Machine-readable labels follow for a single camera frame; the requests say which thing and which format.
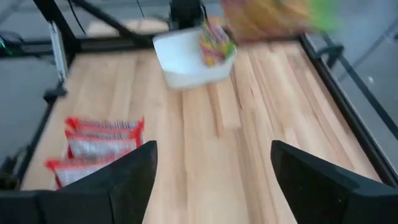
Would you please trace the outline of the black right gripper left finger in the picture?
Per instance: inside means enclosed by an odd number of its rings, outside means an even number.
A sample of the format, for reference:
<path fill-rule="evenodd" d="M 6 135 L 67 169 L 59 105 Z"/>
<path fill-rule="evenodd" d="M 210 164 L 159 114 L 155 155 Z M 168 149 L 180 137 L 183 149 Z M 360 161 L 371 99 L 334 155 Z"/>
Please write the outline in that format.
<path fill-rule="evenodd" d="M 148 141 L 62 189 L 1 191 L 1 223 L 142 223 L 156 172 L 157 143 Z"/>

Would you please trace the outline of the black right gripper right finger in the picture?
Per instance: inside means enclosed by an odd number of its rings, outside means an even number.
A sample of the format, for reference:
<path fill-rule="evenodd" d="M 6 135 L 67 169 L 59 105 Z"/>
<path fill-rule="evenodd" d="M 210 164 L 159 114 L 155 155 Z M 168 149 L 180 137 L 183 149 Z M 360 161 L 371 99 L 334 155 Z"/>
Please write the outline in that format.
<path fill-rule="evenodd" d="M 271 144 L 277 182 L 298 223 L 397 224 L 397 189 L 297 149 Z"/>

